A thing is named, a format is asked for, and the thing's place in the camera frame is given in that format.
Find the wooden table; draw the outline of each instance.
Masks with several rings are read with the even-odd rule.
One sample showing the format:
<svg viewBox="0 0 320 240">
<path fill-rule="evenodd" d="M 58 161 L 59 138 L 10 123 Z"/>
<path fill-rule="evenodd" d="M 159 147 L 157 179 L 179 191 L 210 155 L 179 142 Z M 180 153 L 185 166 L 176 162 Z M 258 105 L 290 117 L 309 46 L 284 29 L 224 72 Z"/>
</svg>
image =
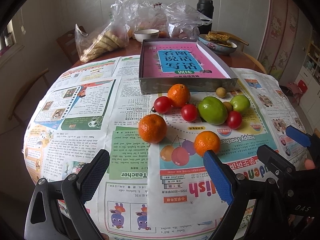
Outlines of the wooden table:
<svg viewBox="0 0 320 240">
<path fill-rule="evenodd" d="M 141 43 L 134 40 L 130 39 L 129 40 L 129 45 L 126 48 L 123 49 L 117 49 L 112 52 L 107 52 L 103 54 L 100 57 L 97 57 L 96 59 L 92 60 L 93 61 L 100 61 L 100 60 L 105 60 L 109 58 L 114 58 L 114 57 L 125 57 L 125 56 L 132 56 L 132 55 L 139 55 L 141 52 Z M 262 73 L 260 68 L 251 60 L 249 59 L 244 53 L 242 53 L 239 50 L 236 50 L 234 53 L 230 54 L 229 56 L 225 55 L 219 55 L 217 54 L 229 67 L 234 67 L 234 68 L 248 68 L 248 69 L 253 69 L 257 72 Z M 77 67 L 80 65 L 83 65 L 85 63 L 81 62 L 78 60 L 73 66 Z"/>
</svg>

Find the pink book cover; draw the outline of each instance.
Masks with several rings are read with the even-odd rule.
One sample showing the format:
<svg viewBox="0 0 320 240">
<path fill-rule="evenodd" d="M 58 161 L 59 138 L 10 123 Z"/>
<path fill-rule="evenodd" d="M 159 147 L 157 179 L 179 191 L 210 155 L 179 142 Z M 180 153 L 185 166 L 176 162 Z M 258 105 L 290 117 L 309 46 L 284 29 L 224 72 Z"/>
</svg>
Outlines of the pink book cover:
<svg viewBox="0 0 320 240">
<path fill-rule="evenodd" d="M 229 78 L 215 60 L 210 60 L 196 42 L 146 44 L 143 61 L 144 78 L 196 77 Z"/>
</svg>

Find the plate of food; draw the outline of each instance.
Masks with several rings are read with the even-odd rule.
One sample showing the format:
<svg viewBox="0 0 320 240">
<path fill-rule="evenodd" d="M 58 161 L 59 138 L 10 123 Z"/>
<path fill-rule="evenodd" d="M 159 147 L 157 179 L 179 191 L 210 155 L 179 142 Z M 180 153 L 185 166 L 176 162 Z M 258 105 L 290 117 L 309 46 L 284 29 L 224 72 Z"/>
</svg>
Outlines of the plate of food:
<svg viewBox="0 0 320 240">
<path fill-rule="evenodd" d="M 228 35 L 209 32 L 200 34 L 198 39 L 215 53 L 229 55 L 237 49 L 237 45 L 229 41 L 229 38 Z"/>
</svg>

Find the blue label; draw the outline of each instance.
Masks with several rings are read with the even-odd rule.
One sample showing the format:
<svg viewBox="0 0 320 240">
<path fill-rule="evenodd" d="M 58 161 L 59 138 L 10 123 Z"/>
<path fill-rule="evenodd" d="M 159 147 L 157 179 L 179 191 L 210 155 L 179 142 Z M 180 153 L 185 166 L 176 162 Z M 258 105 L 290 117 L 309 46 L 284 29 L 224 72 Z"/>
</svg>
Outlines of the blue label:
<svg viewBox="0 0 320 240">
<path fill-rule="evenodd" d="M 198 61 L 187 50 L 158 50 L 162 72 L 203 70 Z"/>
</svg>

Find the white bowl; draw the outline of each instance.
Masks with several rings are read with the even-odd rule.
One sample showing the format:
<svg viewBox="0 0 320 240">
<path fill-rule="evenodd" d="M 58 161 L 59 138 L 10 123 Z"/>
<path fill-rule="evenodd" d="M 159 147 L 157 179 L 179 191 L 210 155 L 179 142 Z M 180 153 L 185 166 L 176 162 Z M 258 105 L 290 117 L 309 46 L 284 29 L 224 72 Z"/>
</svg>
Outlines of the white bowl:
<svg viewBox="0 0 320 240">
<path fill-rule="evenodd" d="M 155 29 L 148 29 L 148 30 L 141 30 L 141 31 L 136 31 L 134 33 L 134 36 L 137 41 L 143 42 L 143 40 L 147 39 L 157 39 L 159 37 L 159 30 Z"/>
</svg>

